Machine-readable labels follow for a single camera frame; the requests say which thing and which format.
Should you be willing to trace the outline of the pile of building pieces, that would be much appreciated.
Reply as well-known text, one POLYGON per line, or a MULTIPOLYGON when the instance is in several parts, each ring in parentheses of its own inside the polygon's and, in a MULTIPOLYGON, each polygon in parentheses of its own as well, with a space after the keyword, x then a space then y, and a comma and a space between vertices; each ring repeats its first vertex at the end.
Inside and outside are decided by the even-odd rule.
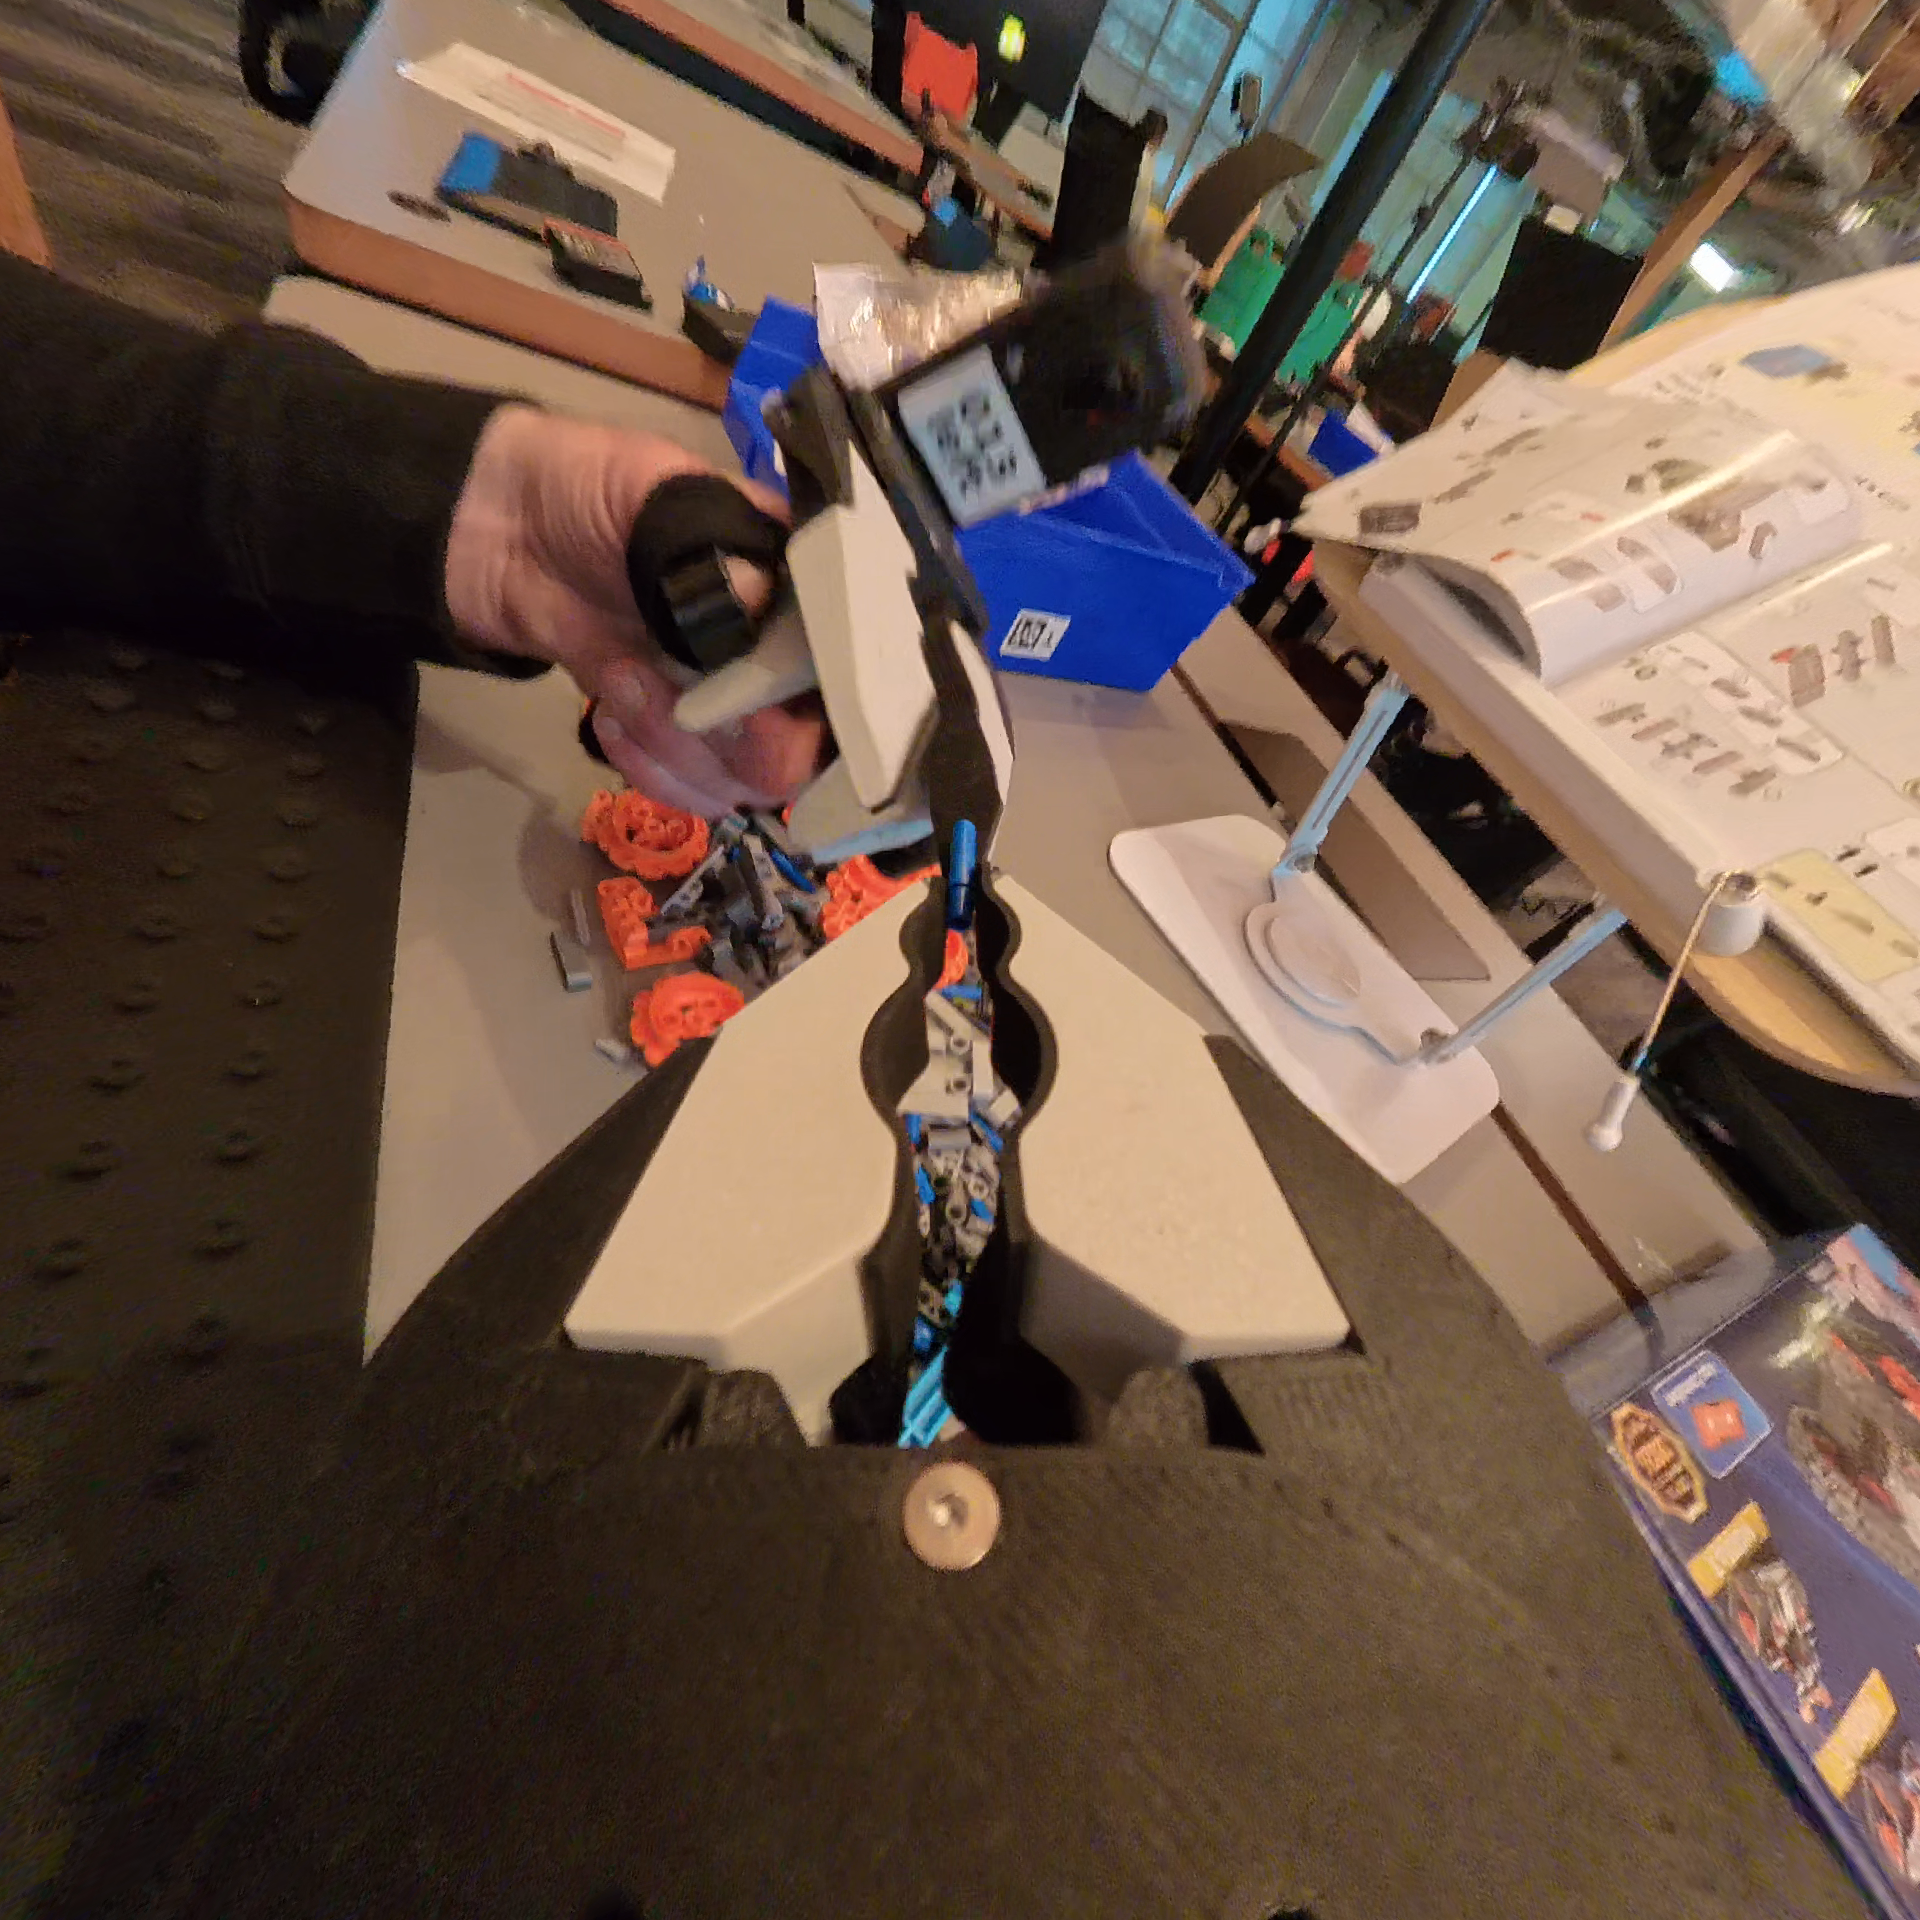
MULTIPOLYGON (((634 994, 702 970, 739 988, 750 1006, 829 946, 821 931, 826 870, 790 851, 778 824, 729 817, 711 826, 709 857, 693 875, 611 870, 595 884, 595 913, 611 957, 637 978, 634 994)), ((829 1397, 833 1437, 933 1449, 962 1430, 950 1406, 953 1334, 999 1227, 1000 1154, 1021 1115, 1021 1094, 994 1061, 983 906, 975 893, 975 994, 935 993, 944 890, 928 890, 899 937, 907 980, 862 1044, 871 1102, 895 1128, 895 1194, 858 1266, 871 1356, 829 1397)), ((712 1038, 646 1067, 629 1010, 621 1054, 642 1070, 642 1091, 667 1107, 659 1136, 712 1038)))

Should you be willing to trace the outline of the person's left forearm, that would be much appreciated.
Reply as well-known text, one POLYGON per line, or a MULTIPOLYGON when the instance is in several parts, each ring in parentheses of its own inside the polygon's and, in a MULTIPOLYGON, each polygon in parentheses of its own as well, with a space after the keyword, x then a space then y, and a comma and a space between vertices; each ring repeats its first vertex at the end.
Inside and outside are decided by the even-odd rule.
POLYGON ((375 371, 298 328, 200 331, 1 262, 3 634, 259 634, 527 682, 446 598, 507 400, 375 371))

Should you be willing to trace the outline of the person's left hand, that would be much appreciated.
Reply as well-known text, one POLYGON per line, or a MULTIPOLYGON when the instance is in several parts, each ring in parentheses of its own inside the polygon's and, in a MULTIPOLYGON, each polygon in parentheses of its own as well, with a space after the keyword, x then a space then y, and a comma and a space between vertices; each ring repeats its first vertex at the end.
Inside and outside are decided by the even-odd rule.
POLYGON ((712 733, 673 723, 678 670, 633 601, 633 521, 662 482, 712 469, 669 438, 527 404, 491 413, 447 528, 446 608, 485 657, 566 672, 608 764, 651 800, 711 818, 778 810, 823 768, 808 694, 712 733))

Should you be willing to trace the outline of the black metal pole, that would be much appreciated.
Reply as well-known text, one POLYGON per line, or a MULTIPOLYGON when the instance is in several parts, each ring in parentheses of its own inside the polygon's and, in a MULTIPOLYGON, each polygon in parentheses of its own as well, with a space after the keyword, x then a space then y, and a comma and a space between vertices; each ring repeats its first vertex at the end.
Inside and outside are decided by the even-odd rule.
POLYGON ((1302 228, 1287 268, 1265 299, 1231 371, 1200 413, 1169 469, 1168 484, 1190 506, 1221 474, 1235 435, 1297 341, 1331 274, 1360 236, 1363 219, 1410 153, 1432 106, 1445 93, 1491 3, 1438 3, 1397 66, 1378 107, 1363 123, 1320 208, 1302 228))

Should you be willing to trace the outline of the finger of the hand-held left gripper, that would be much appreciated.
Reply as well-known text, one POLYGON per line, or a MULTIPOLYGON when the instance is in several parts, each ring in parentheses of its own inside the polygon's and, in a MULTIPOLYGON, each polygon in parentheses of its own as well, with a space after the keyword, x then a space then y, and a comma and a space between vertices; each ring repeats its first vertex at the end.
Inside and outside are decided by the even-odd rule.
POLYGON ((914 601, 919 563, 886 497, 832 506, 785 548, 785 577, 832 733, 832 758, 795 798, 789 829, 823 861, 928 835, 937 694, 914 601))
POLYGON ((953 870, 953 835, 971 826, 973 884, 983 884, 1011 789, 1011 723, 990 661, 950 610, 920 616, 919 651, 930 706, 899 779, 899 810, 920 821, 910 852, 928 864, 928 890, 938 891, 953 870))

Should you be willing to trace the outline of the blue storage bin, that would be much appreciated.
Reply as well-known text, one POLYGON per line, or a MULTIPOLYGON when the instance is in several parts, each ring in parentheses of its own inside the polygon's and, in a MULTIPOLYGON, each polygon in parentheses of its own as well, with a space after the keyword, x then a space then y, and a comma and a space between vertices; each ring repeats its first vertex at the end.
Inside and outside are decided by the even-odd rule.
POLYGON ((1003 670, 1151 691, 1255 573, 1139 454, 958 547, 1003 670))

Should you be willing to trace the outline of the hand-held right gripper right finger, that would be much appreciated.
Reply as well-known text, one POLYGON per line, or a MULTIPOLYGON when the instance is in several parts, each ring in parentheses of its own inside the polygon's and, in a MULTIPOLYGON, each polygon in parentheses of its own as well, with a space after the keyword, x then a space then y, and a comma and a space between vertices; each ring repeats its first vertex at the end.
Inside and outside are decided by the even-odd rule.
POLYGON ((995 1013, 1040 1070, 959 1323, 959 1418, 1078 1437, 1138 1374, 1350 1334, 1208 1030, 1017 880, 995 1013))

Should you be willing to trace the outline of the instruction booklet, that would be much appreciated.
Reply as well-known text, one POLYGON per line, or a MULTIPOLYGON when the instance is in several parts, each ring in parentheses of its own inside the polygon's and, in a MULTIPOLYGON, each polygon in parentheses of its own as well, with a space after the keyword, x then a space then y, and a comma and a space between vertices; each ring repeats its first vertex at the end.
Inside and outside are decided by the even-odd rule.
POLYGON ((1751 874, 1914 1066, 1914 266, 1603 392, 1498 372, 1302 532, 1378 555, 1360 598, 1669 922, 1751 874))

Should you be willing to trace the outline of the blue robot kit box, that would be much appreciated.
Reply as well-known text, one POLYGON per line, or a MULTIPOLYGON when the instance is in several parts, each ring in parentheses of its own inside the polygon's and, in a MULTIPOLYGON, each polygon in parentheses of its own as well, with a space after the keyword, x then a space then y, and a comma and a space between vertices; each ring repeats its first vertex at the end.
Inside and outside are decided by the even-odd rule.
POLYGON ((1865 1226, 1561 1350, 1664 1580, 1882 1915, 1917 1915, 1917 1281, 1865 1226))

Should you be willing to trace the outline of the small black case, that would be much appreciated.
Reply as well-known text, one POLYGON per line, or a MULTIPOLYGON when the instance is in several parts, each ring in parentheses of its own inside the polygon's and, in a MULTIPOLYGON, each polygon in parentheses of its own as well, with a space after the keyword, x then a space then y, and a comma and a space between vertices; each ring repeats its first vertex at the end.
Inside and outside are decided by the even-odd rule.
POLYGON ((633 252, 611 233, 547 219, 541 241, 550 273, 574 293, 608 299, 637 314, 654 312, 654 296, 633 252))

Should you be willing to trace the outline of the black blue electronic board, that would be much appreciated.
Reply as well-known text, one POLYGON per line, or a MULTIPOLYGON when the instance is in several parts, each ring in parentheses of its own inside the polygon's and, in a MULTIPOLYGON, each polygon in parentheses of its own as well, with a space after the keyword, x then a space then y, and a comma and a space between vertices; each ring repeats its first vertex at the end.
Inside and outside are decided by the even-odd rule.
POLYGON ((467 130, 435 179, 435 200, 503 232, 543 241, 550 224, 616 238, 616 201, 576 176, 550 147, 512 147, 467 130))

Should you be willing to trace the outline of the white book stand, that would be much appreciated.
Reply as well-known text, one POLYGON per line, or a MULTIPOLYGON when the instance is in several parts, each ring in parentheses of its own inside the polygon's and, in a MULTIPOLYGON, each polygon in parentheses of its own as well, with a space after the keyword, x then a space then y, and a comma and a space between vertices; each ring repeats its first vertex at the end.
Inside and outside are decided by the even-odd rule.
MULTIPOLYGON (((1701 318, 1713 321, 1705 333, 1689 333, 1683 324, 1662 328, 1627 348, 1631 371, 1623 376, 1601 369, 1555 378, 1611 388, 1769 301, 1705 308, 1701 318)), ((1515 371, 1527 369, 1496 371, 1438 425, 1457 418, 1498 372, 1515 371)), ((1386 668, 1334 768, 1287 832, 1229 818, 1121 832, 1110 842, 1110 868, 1214 994, 1247 1050, 1345 1145, 1390 1182, 1402 1182, 1496 1105, 1496 1077, 1479 1046, 1483 1034, 1623 923, 1669 918, 1488 726, 1426 680, 1402 638, 1360 598, 1378 555, 1349 544, 1313 542, 1313 548, 1328 601, 1337 598, 1337 563, 1358 565, 1350 620, 1361 629, 1361 646, 1386 668), (1613 868, 1623 880, 1616 900, 1595 904, 1566 955, 1535 965, 1455 1029, 1358 909, 1343 906, 1317 874, 1334 817, 1410 699, 1442 717, 1485 771, 1503 766, 1506 789, 1538 824, 1558 818, 1568 826, 1574 857, 1586 861, 1589 875, 1598 880, 1601 868, 1613 868)), ((1769 931, 1758 882, 1743 870, 1713 877, 1690 922, 1674 925, 1682 934, 1680 970, 1702 955, 1751 953, 1769 934, 1779 939, 1769 931)))

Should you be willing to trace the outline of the orange gear wheel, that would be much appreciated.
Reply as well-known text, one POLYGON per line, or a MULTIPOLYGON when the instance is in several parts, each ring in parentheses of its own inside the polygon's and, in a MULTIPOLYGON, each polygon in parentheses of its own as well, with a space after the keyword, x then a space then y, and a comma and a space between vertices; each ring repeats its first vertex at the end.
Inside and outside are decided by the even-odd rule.
POLYGON ((631 789, 595 792, 581 818, 581 840, 610 867, 637 880, 682 880, 712 848, 703 817, 631 789))
POLYGON ((823 877, 823 937, 829 945, 841 939, 857 923, 880 913, 899 893, 920 891, 937 877, 941 877, 941 868, 937 864, 919 864, 910 870, 889 874, 873 856, 850 856, 848 860, 829 867, 823 877))
POLYGON ((659 1067, 682 1042, 709 1041, 747 1006, 734 984, 702 970, 659 976, 631 1002, 631 1044, 659 1067))

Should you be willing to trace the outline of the clear plastic bag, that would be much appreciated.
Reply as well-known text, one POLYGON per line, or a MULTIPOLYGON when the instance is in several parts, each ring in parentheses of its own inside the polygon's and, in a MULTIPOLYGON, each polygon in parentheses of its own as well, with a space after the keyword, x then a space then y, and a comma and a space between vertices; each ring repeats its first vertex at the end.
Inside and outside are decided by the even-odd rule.
POLYGON ((979 331, 1024 297, 1017 270, 880 273, 853 262, 813 268, 813 323, 823 361, 850 393, 893 378, 979 331))

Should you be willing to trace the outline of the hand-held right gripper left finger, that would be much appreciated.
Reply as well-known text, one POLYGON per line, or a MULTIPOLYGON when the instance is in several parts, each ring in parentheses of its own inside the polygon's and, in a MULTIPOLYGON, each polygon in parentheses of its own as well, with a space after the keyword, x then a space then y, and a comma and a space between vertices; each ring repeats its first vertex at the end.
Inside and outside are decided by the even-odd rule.
POLYGON ((833 1388, 873 1350, 858 1266, 895 1194, 862 1044, 926 898, 886 904, 720 1027, 566 1313, 576 1349, 762 1374, 826 1437, 833 1388))

